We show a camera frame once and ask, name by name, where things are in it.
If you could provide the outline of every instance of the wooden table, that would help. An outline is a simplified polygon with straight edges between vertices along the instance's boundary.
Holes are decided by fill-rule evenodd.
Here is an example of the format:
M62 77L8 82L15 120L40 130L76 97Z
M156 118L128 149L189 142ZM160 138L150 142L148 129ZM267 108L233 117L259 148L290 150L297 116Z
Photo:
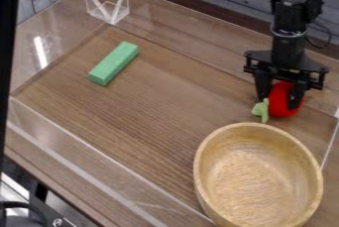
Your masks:
M19 26L7 156L103 226L214 226L194 191L195 152L222 126L258 122L243 53L267 49L270 38L163 0L130 1L116 27L86 13L84 0L63 0ZM86 75L122 41L140 55L102 87ZM322 163L339 65L309 53L331 67L327 87L309 92L295 117L269 124ZM338 157L333 147L309 227L335 226Z

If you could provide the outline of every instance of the red toy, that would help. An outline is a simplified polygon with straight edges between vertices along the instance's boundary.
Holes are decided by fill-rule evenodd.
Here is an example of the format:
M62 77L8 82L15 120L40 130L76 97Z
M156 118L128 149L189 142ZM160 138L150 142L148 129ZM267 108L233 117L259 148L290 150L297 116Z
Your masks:
M289 110L287 99L289 99L289 94L291 92L291 89L293 89L293 84L286 81L279 81L274 85L269 95L269 100L270 100L269 115L270 116L287 117L298 113L302 107L302 104L305 102L305 99L301 101L298 108Z

